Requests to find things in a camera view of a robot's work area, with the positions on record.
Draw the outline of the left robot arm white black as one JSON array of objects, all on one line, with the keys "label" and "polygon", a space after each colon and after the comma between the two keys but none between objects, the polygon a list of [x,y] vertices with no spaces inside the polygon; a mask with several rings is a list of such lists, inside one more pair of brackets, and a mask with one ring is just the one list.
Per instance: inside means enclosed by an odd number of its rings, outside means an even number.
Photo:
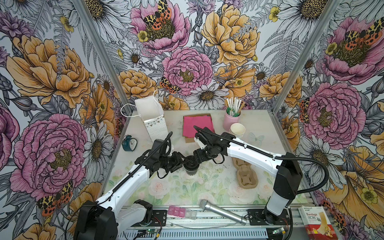
[{"label": "left robot arm white black", "polygon": [[122,207],[131,195],[159,169],[166,173],[182,166],[182,158],[172,150],[169,132],[164,140],[155,140],[150,150],[138,157],[129,173],[117,185],[95,201],[86,201],[78,210],[74,232],[75,240],[115,240],[120,230],[131,226],[124,217],[131,218],[132,224],[142,222],[147,215],[147,207],[137,203],[121,213]]}]

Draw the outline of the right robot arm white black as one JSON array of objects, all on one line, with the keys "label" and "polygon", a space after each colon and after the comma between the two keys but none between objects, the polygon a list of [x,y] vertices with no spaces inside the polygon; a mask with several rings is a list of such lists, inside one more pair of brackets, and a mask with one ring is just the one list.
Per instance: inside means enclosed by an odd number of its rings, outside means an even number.
[{"label": "right robot arm white black", "polygon": [[[213,133],[208,128],[194,127],[197,131],[195,141],[200,148],[194,151],[197,164],[214,160],[218,156],[228,156],[245,161],[272,175],[275,178],[272,195],[261,216],[265,222],[272,225],[278,220],[283,210],[292,203],[297,195],[316,191],[326,185],[329,180],[329,170],[322,162],[313,158],[297,157],[291,153],[276,154],[252,146],[229,133],[221,135]],[[318,165],[324,176],[314,187],[299,190],[303,178],[300,162]]]}]

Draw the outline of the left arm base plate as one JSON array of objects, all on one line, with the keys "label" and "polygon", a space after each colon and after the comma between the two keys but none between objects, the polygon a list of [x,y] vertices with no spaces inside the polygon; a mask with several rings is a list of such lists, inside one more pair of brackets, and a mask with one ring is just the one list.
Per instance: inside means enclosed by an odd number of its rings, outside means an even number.
[{"label": "left arm base plate", "polygon": [[139,223],[142,227],[164,227],[167,222],[167,210],[152,210],[145,214],[144,219]]}]

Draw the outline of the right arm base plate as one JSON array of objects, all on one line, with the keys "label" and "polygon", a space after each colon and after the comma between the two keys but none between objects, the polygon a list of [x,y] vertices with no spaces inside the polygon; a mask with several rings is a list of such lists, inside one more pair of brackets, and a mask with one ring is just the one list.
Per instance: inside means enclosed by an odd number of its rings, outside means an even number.
[{"label": "right arm base plate", "polygon": [[247,215],[251,226],[288,226],[291,224],[291,217],[287,209],[283,209],[279,216],[275,216],[265,209],[248,209]]}]

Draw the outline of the black plastic cup lid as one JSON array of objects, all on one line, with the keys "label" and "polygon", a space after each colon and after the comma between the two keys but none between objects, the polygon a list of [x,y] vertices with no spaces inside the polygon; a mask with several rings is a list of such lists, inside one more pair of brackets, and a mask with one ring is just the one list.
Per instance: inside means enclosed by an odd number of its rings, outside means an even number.
[{"label": "black plastic cup lid", "polygon": [[188,171],[194,171],[199,168],[199,163],[195,160],[194,156],[187,156],[184,159],[183,166]]}]

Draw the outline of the paper coffee cup black sleeve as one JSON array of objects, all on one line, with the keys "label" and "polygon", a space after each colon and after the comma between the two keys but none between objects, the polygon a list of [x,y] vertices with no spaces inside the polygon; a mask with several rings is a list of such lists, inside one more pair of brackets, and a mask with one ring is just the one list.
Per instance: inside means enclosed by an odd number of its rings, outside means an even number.
[{"label": "paper coffee cup black sleeve", "polygon": [[199,167],[184,167],[186,173],[190,176],[193,176],[197,173]]}]

